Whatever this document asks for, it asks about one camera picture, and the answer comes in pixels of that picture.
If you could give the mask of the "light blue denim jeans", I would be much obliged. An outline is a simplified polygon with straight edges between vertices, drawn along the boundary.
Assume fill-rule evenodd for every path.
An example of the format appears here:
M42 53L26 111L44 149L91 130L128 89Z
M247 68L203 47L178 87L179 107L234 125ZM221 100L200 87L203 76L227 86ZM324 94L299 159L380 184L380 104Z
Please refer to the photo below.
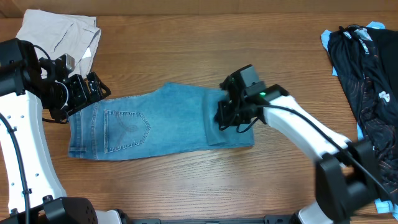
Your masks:
M69 117L68 155L123 161L254 145L252 130L221 131L215 121L223 91L166 83L152 93L101 100Z

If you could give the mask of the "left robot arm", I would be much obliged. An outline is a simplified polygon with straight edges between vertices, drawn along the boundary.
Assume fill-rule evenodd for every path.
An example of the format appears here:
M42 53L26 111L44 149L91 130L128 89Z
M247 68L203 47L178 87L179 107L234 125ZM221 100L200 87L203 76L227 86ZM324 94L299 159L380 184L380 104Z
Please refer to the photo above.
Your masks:
M118 210L96 210L87 198L68 197L53 168L43 110L52 123L110 95L97 74L74 73L74 59L38 58L39 47L1 43L1 150L9 184L7 223L127 223Z

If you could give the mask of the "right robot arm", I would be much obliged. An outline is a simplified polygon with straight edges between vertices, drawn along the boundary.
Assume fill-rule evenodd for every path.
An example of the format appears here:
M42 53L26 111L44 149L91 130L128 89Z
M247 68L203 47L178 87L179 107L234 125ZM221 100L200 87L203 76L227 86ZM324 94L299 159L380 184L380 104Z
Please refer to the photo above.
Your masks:
M252 65L220 83L227 98L215 116L221 130L256 121L278 130L315 164L315 201L292 215L290 223L349 223L355 212L381 198L377 161L368 141L353 142L299 106L280 85L267 87Z

